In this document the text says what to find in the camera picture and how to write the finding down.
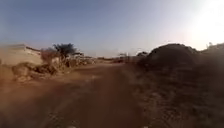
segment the sky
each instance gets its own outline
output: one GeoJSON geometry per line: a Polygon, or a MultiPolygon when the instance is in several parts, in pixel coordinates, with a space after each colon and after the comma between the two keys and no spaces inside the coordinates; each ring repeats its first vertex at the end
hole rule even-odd
{"type": "Polygon", "coordinates": [[[92,56],[224,41],[223,0],[0,0],[0,44],[73,43],[92,56]]]}

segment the low building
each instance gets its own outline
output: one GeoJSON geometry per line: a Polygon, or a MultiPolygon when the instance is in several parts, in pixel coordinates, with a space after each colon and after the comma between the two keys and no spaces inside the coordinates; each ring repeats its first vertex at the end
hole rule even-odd
{"type": "Polygon", "coordinates": [[[2,64],[16,65],[21,62],[42,64],[41,51],[24,44],[8,45],[0,48],[2,64]]]}

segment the dirt ground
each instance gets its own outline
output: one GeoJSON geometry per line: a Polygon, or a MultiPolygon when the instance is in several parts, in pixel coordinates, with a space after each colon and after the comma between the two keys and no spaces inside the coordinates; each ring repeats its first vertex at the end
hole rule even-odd
{"type": "Polygon", "coordinates": [[[1,128],[141,128],[141,109],[118,64],[1,85],[1,128]]]}

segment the mound of dirt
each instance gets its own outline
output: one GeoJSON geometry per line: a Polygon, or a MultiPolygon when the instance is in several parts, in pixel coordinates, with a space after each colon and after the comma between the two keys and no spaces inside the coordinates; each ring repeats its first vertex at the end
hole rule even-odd
{"type": "Polygon", "coordinates": [[[21,63],[16,66],[13,66],[12,70],[15,75],[16,81],[24,82],[24,81],[30,80],[30,76],[29,76],[30,70],[25,64],[21,63]]]}
{"type": "Polygon", "coordinates": [[[51,74],[51,75],[54,75],[58,72],[58,70],[53,65],[50,64],[36,66],[35,71],[38,73],[51,74]]]}
{"type": "Polygon", "coordinates": [[[139,65],[150,69],[173,69],[192,67],[198,61],[198,52],[182,44],[168,44],[152,50],[139,61],[139,65]]]}
{"type": "Polygon", "coordinates": [[[0,84],[10,82],[14,79],[14,74],[11,67],[0,65],[0,84]]]}

